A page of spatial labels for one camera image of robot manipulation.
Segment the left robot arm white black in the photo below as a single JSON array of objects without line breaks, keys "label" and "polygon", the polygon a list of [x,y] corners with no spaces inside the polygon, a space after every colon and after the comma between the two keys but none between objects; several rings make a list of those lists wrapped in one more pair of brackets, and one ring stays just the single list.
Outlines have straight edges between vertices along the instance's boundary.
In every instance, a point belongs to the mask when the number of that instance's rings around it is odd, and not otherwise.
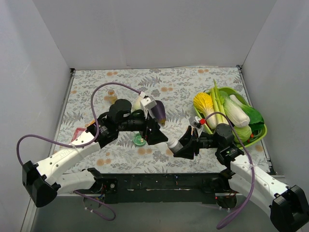
[{"label": "left robot arm white black", "polygon": [[88,155],[116,140],[121,131],[138,131],[149,145],[167,142],[167,136],[149,115],[149,111],[156,106],[155,100],[144,98],[140,101],[140,106],[141,109],[132,112],[131,103],[119,99],[72,141],[69,147],[37,163],[26,162],[22,166],[22,183],[35,205],[46,206],[58,194],[75,190],[94,194],[111,191],[110,185],[116,184],[116,181],[103,177],[95,168],[74,174],[66,172]]}]

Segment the white vitamin B bottle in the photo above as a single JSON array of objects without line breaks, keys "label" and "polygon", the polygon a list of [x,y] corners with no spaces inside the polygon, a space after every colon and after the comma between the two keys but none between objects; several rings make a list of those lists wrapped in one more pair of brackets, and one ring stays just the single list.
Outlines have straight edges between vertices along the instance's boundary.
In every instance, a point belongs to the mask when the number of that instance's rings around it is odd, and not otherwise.
[{"label": "white vitamin B bottle", "polygon": [[175,138],[169,138],[166,142],[169,150],[175,154],[183,148],[183,145]]}]

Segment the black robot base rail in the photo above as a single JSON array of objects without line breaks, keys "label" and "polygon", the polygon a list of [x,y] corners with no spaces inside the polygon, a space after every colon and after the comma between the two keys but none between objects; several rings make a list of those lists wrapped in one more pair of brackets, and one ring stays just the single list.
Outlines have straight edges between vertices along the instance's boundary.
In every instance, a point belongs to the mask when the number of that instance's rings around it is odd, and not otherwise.
[{"label": "black robot base rail", "polygon": [[202,203],[234,208],[237,192],[230,188],[229,173],[100,174],[83,194],[100,195],[106,204]]}]

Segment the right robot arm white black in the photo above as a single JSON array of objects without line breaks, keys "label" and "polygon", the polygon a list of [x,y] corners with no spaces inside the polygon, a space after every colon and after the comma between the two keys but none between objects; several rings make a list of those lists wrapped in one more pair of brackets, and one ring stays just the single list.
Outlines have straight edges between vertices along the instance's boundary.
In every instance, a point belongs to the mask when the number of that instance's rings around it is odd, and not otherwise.
[{"label": "right robot arm white black", "polygon": [[228,175],[218,180],[224,192],[234,190],[262,209],[280,232],[295,232],[309,221],[309,203],[304,191],[270,176],[234,144],[234,134],[227,124],[219,124],[214,134],[199,132],[189,126],[184,136],[169,139],[168,148],[174,157],[192,160],[200,149],[216,148],[218,161]]}]

